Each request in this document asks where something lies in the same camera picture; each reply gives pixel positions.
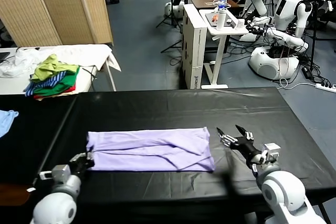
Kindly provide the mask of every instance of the blue floor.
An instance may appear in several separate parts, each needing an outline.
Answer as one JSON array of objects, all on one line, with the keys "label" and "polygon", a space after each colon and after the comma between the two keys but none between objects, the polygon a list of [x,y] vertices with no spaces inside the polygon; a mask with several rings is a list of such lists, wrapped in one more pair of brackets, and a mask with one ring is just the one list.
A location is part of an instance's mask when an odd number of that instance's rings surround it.
[{"label": "blue floor", "polygon": [[[114,38],[113,53],[122,72],[113,70],[117,90],[165,90],[179,88],[179,49],[160,51],[181,38],[179,30],[169,25],[156,25],[163,19],[165,3],[170,0],[120,0],[119,4],[108,5],[108,12]],[[328,28],[334,37],[333,27]],[[336,83],[336,42],[317,41],[315,63],[321,73]],[[245,55],[232,55],[225,61],[239,59]],[[215,54],[206,54],[205,60],[213,60]],[[267,87],[276,83],[255,75],[247,66],[248,58],[223,64],[218,83],[230,88]],[[302,72],[290,84],[307,82]],[[205,75],[202,84],[208,83]],[[96,91],[109,91],[105,76],[97,75],[93,82]],[[336,168],[336,94],[301,85],[292,90],[281,89],[280,93],[294,113],[309,131],[327,159]],[[324,204],[333,223],[336,223],[336,200]]]}]

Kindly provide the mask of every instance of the white cloth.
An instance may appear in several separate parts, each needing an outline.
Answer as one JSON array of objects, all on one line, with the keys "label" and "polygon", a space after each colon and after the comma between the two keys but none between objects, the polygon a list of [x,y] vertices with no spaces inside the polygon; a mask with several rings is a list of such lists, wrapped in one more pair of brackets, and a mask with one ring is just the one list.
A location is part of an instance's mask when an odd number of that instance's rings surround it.
[{"label": "white cloth", "polygon": [[56,47],[41,47],[36,49],[18,49],[15,57],[9,58],[8,62],[0,64],[0,77],[18,78],[23,75],[34,73],[37,65],[56,54],[61,62],[79,65],[82,67],[96,66],[99,71],[106,59],[108,64],[121,71],[118,62],[112,54],[112,49],[107,45],[71,45]]}]

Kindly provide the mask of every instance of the water bottle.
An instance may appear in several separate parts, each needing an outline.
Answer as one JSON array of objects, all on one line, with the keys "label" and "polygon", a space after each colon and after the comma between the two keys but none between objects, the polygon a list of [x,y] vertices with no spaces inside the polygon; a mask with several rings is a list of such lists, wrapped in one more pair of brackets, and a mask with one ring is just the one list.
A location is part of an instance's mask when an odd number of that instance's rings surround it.
[{"label": "water bottle", "polygon": [[224,29],[224,24],[226,20],[226,8],[225,0],[220,0],[218,3],[218,21],[217,21],[217,30],[221,31]]}]

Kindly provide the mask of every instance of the black tablecloth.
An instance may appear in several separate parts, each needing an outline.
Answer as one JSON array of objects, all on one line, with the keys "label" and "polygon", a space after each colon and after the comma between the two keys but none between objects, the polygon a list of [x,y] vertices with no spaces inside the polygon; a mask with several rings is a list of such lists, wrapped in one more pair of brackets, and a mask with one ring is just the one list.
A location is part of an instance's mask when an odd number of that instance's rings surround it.
[{"label": "black tablecloth", "polygon": [[33,184],[75,100],[0,95],[0,110],[19,112],[10,131],[0,138],[0,183]]},{"label": "black tablecloth", "polygon": [[[240,204],[233,207],[244,203],[250,206],[249,210],[256,210],[254,207],[265,201],[251,171],[240,154],[223,148],[216,132],[219,127],[238,136],[235,124],[254,133],[256,147],[269,142],[281,146],[281,168],[302,180],[313,204],[336,195],[335,170],[275,88],[82,93],[70,102],[67,99],[71,98],[55,98],[38,106],[22,97],[0,98],[1,109],[21,113],[4,138],[5,142],[22,145],[21,155],[34,156],[34,163],[38,164],[50,139],[57,138],[44,169],[68,163],[75,154],[85,151],[88,131],[208,127],[216,162],[214,173],[88,172],[77,201],[79,223],[90,218],[95,223],[98,218],[104,222],[109,216],[113,221],[221,216],[234,202],[228,201],[230,191],[219,177],[228,169],[230,155],[235,164],[234,186],[243,195]],[[58,126],[50,127],[55,122]],[[11,152],[12,144],[3,150]],[[25,159],[19,161],[24,169]]]},{"label": "black tablecloth", "polygon": [[[254,133],[255,146],[281,146],[279,164],[304,183],[307,195],[335,196],[336,173],[307,130],[275,88],[171,90],[82,93],[63,128],[46,168],[66,163],[83,152],[88,131],[130,131],[208,127],[216,171],[205,172],[90,172],[78,204],[107,206],[121,202],[177,202],[225,199],[217,176],[228,168],[227,155],[216,127],[238,136],[235,124]],[[233,152],[233,180],[246,197],[261,198],[251,171]]]}]

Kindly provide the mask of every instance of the green shirt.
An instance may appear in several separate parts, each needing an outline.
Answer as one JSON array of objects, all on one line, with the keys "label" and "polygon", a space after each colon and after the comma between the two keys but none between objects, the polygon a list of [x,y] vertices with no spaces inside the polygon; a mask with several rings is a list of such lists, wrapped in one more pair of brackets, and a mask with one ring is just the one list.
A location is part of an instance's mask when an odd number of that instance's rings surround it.
[{"label": "green shirt", "polygon": [[67,89],[71,88],[76,83],[76,77],[79,72],[79,67],[77,67],[77,71],[71,72],[67,71],[66,75],[62,80],[59,81],[53,88],[44,87],[34,90],[34,95],[40,95],[44,97],[48,97],[50,95],[61,94]]},{"label": "green shirt", "polygon": [[77,65],[68,65],[57,60],[56,55],[50,55],[45,61],[37,66],[31,81],[39,82],[44,81],[50,77],[57,75],[61,71],[71,71],[76,73],[78,70]]}]

